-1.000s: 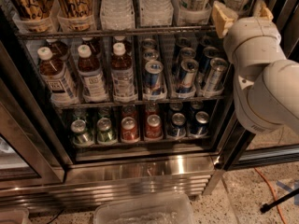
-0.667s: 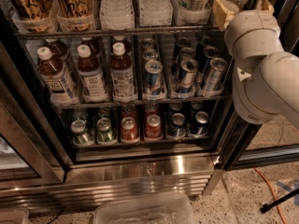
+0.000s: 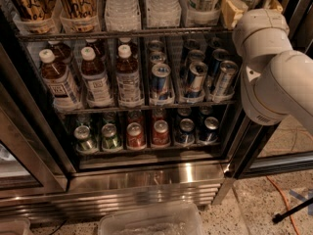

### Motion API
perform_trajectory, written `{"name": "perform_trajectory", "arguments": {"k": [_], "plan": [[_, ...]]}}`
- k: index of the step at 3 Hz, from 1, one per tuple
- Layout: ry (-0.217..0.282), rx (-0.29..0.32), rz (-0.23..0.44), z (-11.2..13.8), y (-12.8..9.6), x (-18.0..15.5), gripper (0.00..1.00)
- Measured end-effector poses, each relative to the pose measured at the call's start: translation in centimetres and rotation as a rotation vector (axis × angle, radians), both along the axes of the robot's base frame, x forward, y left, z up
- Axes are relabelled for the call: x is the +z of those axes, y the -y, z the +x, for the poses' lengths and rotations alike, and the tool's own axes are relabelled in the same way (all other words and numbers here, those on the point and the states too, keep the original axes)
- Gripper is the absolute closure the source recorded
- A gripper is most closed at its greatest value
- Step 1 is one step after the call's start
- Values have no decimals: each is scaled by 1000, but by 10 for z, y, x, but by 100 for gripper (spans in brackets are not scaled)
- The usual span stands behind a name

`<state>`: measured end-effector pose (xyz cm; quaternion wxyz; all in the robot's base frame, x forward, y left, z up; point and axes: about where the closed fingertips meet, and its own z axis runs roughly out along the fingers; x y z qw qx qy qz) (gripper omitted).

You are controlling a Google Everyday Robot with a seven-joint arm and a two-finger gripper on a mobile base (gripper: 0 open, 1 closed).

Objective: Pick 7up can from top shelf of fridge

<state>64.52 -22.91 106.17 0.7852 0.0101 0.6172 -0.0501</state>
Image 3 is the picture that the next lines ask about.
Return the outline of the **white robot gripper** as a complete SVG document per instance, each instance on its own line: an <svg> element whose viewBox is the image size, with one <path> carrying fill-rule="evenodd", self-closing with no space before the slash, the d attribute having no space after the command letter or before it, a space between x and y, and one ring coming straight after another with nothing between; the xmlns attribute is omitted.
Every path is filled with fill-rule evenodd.
<svg viewBox="0 0 313 235"><path fill-rule="evenodd" d="M292 49L282 4L264 0L263 8L247 12L248 5L241 0L221 0L222 23L234 29L232 39L238 55L244 63L262 67L273 56Z"/></svg>

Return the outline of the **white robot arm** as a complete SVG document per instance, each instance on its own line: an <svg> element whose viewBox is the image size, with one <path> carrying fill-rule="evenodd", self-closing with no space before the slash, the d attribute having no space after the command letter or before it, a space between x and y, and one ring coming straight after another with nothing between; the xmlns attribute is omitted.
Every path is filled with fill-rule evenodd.
<svg viewBox="0 0 313 235"><path fill-rule="evenodd" d="M243 60L246 115L261 125L291 115L313 133L313 60L292 49L285 17L271 9L249 10L241 0L221 0L221 11Z"/></svg>

